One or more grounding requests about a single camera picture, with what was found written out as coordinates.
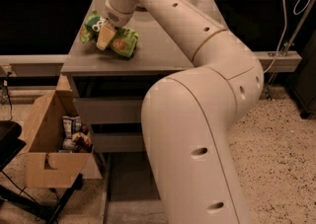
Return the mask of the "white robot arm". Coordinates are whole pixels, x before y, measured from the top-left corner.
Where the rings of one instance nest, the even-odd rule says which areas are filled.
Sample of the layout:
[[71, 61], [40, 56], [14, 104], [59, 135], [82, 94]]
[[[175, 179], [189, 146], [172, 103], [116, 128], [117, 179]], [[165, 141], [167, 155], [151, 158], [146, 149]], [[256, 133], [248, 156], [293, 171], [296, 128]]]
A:
[[122, 27], [138, 5], [192, 64], [156, 82], [141, 109], [144, 144], [168, 224], [252, 224], [227, 134], [261, 96], [258, 57], [185, 0], [106, 0], [106, 17]]

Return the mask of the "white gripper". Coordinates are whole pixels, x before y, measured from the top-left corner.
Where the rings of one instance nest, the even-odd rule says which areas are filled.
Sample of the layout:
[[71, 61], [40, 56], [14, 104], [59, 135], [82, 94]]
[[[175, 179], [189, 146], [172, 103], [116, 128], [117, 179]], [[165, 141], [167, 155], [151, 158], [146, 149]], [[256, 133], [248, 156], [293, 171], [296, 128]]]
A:
[[119, 3], [116, 6], [111, 0], [106, 0], [104, 15], [111, 24], [103, 23], [101, 25], [97, 40], [97, 48], [99, 50], [107, 48], [110, 41], [116, 35], [117, 30], [115, 27], [123, 27], [128, 23], [133, 16], [135, 7], [135, 4], [129, 3]]

